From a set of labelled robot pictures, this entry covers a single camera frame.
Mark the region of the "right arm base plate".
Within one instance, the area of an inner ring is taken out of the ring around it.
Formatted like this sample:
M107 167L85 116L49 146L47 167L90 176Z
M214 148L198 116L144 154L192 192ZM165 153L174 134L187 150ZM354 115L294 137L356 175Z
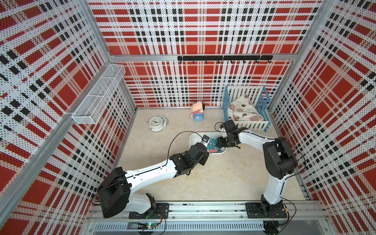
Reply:
M248 218L287 218L287 212L282 202L269 205L268 203L246 203Z

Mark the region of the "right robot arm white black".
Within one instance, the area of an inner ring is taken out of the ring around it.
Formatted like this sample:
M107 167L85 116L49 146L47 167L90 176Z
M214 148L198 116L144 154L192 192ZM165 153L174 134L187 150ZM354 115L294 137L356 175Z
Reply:
M291 144L283 137L264 137L249 130L236 130L217 138L218 148L239 147L240 144L249 145L263 153L269 179L262 200L269 206L280 204L284 185L298 166Z

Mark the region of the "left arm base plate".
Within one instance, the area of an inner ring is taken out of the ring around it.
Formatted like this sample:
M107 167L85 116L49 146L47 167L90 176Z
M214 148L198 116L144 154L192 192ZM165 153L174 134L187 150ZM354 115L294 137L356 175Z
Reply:
M157 203L156 206L151 207L147 212L139 214L137 212L130 212L129 219L167 219L169 214L169 203Z

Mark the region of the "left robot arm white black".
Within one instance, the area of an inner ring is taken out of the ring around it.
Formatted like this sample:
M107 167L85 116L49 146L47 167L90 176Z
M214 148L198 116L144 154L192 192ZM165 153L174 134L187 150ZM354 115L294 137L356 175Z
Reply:
M137 191L162 180L189 175L196 165L205 165L209 154L204 144L196 143L188 151L150 167L130 171L117 167L97 189L103 217L111 218L126 211L151 218L157 211L154 197Z

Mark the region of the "white plastic storage box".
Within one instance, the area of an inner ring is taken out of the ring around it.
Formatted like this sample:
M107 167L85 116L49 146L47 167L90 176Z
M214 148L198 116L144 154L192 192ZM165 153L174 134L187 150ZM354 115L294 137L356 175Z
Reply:
M202 138L204 136L207 136L207 139L209 139L208 142L202 141ZM227 151L227 148L225 147L219 148L217 146L218 144L217 140L219 137L222 137L221 133L219 132L198 132L197 134L193 133L190 135L189 145L193 146L196 143L202 143L207 148L207 151L211 155L220 156L220 155L223 155Z

